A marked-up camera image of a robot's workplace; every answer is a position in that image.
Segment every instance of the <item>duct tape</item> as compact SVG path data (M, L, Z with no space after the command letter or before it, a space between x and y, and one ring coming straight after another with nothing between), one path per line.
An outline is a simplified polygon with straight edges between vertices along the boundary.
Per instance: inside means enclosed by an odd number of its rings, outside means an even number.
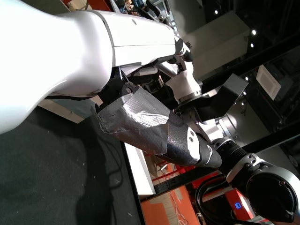
M97 114L101 129L153 155L167 152L170 110L143 88L118 98Z

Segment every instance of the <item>black table surface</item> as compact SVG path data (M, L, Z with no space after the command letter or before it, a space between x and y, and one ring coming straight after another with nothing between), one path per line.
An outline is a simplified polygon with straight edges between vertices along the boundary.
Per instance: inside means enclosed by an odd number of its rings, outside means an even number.
M0 224L144 224L124 144L37 107L0 135Z

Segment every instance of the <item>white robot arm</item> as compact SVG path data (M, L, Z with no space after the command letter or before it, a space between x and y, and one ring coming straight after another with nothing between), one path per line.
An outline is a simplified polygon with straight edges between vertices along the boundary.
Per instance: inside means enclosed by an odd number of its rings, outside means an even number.
M109 91L111 81L118 83L111 76L115 69L126 76L157 66L172 77L167 85L178 103L201 95L189 50L168 25L95 10L53 16L19 0L1 0L0 27L0 134L21 124L49 95L82 98ZM173 57L181 64L179 74L166 69ZM219 167L258 213L275 224L300 224L300 181L294 174L231 140L208 144L151 94L130 85L121 83L121 97L96 108L103 131L179 165ZM266 201L275 213L266 210Z
M49 95L95 96L113 67L128 75L176 50L169 26L104 11L53 16L2 0L0 26L0 133Z

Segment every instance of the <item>wire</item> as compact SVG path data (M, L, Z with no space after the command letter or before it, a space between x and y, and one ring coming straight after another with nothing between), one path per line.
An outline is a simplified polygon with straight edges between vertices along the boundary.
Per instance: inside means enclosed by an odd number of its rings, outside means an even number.
M254 222L248 222L248 221L242 221L242 220L236 220L232 218L220 218L215 213L209 211L205 206L203 205L203 195L207 191L208 188L216 188L221 185L223 185L226 182L225 177L220 174L218 176L212 177L206 181L204 181L196 190L196 204L202 213L202 215L205 217L206 220L213 224L224 224L225 223L235 223L235 224L241 224L241 225L258 225L258 223Z

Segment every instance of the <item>bolt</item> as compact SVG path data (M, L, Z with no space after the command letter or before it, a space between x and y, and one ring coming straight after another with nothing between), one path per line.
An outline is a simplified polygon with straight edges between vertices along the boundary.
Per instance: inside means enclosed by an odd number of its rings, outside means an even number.
M126 91L127 91L128 93L131 93L131 89L130 89L130 88L126 88Z

